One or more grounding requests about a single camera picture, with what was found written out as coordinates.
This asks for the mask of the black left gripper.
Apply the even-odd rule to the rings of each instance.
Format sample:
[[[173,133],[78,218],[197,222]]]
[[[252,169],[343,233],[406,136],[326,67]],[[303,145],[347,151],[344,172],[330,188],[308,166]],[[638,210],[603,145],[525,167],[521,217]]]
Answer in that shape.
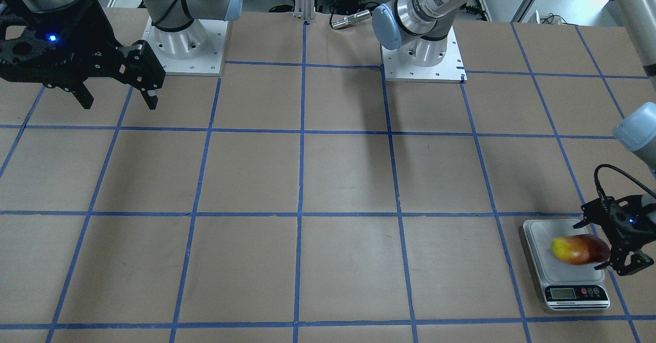
[[[618,276],[630,276],[654,265],[641,248],[654,242],[654,198],[633,194],[615,199],[594,199],[581,206],[583,215],[572,228],[599,226],[610,246],[610,257],[594,267],[612,268]]]

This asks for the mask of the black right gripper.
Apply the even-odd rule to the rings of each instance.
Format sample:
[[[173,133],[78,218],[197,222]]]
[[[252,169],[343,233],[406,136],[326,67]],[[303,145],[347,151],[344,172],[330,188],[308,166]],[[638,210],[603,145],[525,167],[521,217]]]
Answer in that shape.
[[[24,0],[3,0],[2,78],[70,88],[83,109],[94,98],[82,84],[89,77],[111,77],[141,89],[149,110],[166,72],[147,41],[122,44],[98,0],[75,0],[37,13]]]

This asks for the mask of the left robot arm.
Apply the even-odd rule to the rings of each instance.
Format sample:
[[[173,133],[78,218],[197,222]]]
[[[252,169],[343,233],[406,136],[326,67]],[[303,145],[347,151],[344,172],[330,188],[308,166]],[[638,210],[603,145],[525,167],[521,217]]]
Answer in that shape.
[[[406,50],[405,64],[418,68],[433,67],[441,62],[438,51],[445,51],[446,38],[452,29],[457,6],[468,0],[391,0],[373,9],[373,30],[380,46],[387,51]],[[644,74],[654,82],[654,0],[608,0],[628,32],[642,62]],[[506,18],[521,21],[534,0],[507,0]],[[607,195],[600,184],[599,172],[593,172],[597,199],[583,205],[579,228],[596,224],[610,242],[610,254],[597,265],[599,270],[611,268],[620,276],[628,276],[654,265],[642,247],[654,241],[654,204],[643,196],[630,196],[626,205]]]

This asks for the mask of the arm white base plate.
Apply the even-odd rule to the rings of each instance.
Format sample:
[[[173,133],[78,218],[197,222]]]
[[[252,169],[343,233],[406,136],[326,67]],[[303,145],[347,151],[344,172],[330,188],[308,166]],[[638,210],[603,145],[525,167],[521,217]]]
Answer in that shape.
[[[152,47],[167,76],[216,76],[223,70],[230,22],[195,19],[189,28],[164,32],[146,21],[142,39]]]
[[[390,82],[464,83],[468,80],[455,30],[436,42],[424,39],[396,50],[380,47],[385,79]]]

